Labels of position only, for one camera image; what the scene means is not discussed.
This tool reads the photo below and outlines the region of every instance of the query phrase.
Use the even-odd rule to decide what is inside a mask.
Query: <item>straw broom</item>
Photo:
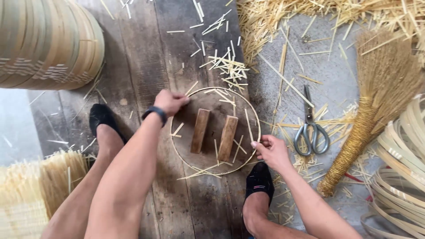
[[[366,145],[397,118],[424,82],[411,42],[403,33],[366,31],[357,37],[359,108],[351,133],[337,158],[317,185],[322,196],[333,189]]]

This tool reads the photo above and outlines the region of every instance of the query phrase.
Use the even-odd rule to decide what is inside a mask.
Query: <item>broom handle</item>
[[[375,126],[373,118],[377,112],[376,109],[372,109],[372,103],[373,99],[370,97],[361,97],[359,99],[357,117],[351,133],[332,163],[331,168],[326,173],[325,178],[317,185],[317,190],[322,196],[333,195],[334,188],[339,180],[368,144],[371,131]]]

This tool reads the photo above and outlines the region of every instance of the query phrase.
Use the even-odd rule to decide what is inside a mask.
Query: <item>wooden block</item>
[[[221,134],[220,148],[218,150],[217,159],[229,162],[230,152],[233,146],[233,138],[235,137],[236,127],[238,126],[238,118],[228,115],[224,124],[223,133]]]
[[[204,140],[205,130],[207,129],[208,118],[210,117],[210,111],[204,109],[198,109],[198,116],[196,117],[195,130],[192,136],[192,145],[190,146],[190,152],[198,154],[201,152],[202,141]]]

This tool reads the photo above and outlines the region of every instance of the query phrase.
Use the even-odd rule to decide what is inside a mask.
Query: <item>scissors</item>
[[[304,86],[304,95],[308,101],[310,102],[312,101],[308,85]],[[302,156],[309,156],[312,154],[312,152],[314,152],[315,154],[323,154],[329,148],[329,136],[326,133],[326,131],[322,128],[322,126],[314,122],[313,107],[311,107],[307,102],[304,102],[304,113],[306,115],[306,123],[300,127],[300,129],[297,132],[297,135],[295,136],[295,139],[294,139],[295,150],[299,155],[302,155]],[[308,131],[309,125],[313,127],[313,137],[312,137],[313,142],[310,142],[309,140],[309,131]],[[320,151],[317,149],[317,146],[318,146],[317,137],[319,132],[322,133],[323,137],[325,137],[325,146]],[[298,147],[298,141],[301,140],[301,135],[304,137],[305,142],[307,144],[306,153],[301,152],[300,148]]]

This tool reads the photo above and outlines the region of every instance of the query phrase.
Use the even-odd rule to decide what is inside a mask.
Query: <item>wristband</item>
[[[149,107],[147,109],[147,111],[145,111],[145,113],[142,115],[142,120],[145,120],[145,118],[152,112],[155,112],[160,116],[160,118],[162,120],[162,127],[164,127],[165,124],[167,123],[167,119],[168,119],[167,114],[163,110],[161,110],[160,108],[158,108],[156,106]]]

